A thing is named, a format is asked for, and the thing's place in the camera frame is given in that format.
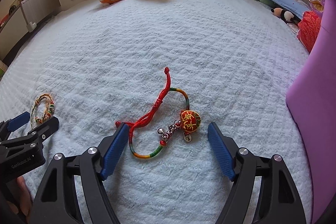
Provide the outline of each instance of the white fluffy blanket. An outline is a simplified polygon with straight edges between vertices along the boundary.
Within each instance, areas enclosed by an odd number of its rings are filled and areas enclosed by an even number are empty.
[[[120,222],[216,221],[231,183],[207,141],[212,121],[255,155],[283,156],[310,222],[309,165],[285,103],[307,55],[286,24],[254,0],[122,0],[105,8],[89,0],[53,18],[9,67],[0,82],[0,119],[30,111],[41,93],[54,97],[60,128],[45,142],[47,163],[25,175],[34,195],[55,153],[81,154],[113,134],[116,120],[135,121],[149,111],[168,66],[172,87],[188,93],[202,123],[191,143],[175,134],[151,160],[135,158],[126,147],[105,182]],[[177,119],[184,104],[180,94],[169,93],[153,121],[135,131],[135,150],[152,152],[157,128]],[[259,184],[245,223],[251,223]]]

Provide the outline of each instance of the metal tag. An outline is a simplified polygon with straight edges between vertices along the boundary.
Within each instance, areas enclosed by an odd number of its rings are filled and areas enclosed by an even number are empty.
[[[183,138],[184,138],[185,142],[187,142],[187,143],[191,142],[191,136],[190,136],[190,134],[186,134],[184,132],[183,133]]]

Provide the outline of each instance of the red string bracelet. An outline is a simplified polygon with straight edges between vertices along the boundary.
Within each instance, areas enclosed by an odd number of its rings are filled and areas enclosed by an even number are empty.
[[[130,127],[129,131],[129,148],[134,156],[140,159],[149,159],[156,156],[164,146],[167,145],[167,141],[170,139],[170,137],[179,129],[183,129],[184,133],[184,140],[186,142],[191,141],[190,133],[196,131],[196,129],[199,127],[201,123],[201,117],[197,112],[194,112],[192,110],[189,110],[189,98],[188,95],[181,89],[177,88],[171,88],[170,87],[170,74],[169,74],[169,68],[165,68],[165,74],[167,75],[167,83],[165,88],[161,91],[159,97],[157,98],[155,104],[153,105],[150,112],[142,116],[139,120],[137,120],[135,123],[133,122],[126,122],[126,124]],[[185,110],[181,111],[180,113],[180,119],[176,120],[173,124],[168,126],[168,130],[164,131],[162,128],[159,128],[157,130],[158,134],[161,135],[162,140],[160,141],[159,147],[149,155],[140,155],[134,151],[133,148],[133,132],[136,128],[141,128],[147,126],[150,121],[152,120],[155,112],[159,109],[160,105],[162,104],[163,98],[168,94],[169,91],[176,91],[181,93],[186,102],[186,108]],[[115,122],[115,125],[118,127],[120,126],[121,122]]]

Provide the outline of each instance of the blue gripper pad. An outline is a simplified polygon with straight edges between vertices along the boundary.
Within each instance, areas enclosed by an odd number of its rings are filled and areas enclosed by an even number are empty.
[[[19,129],[21,126],[24,126],[30,120],[29,112],[24,112],[19,116],[11,119],[8,123],[7,130],[8,132],[14,132],[15,130]]]
[[[103,180],[106,180],[108,176],[113,174],[114,169],[128,141],[128,133],[129,127],[127,124],[124,124],[119,130],[118,135],[111,143],[111,146],[107,150],[103,158],[103,169],[100,172],[100,176]]]
[[[234,180],[236,173],[233,169],[233,158],[224,144],[216,124],[211,123],[208,126],[208,141],[219,163],[223,175],[227,176],[231,181]]]

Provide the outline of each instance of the red knitted item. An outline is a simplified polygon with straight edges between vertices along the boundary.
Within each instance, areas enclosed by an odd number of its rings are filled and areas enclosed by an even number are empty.
[[[298,24],[300,30],[297,38],[311,52],[315,44],[317,35],[320,31],[321,19],[313,11],[308,11],[303,14],[303,19]]]

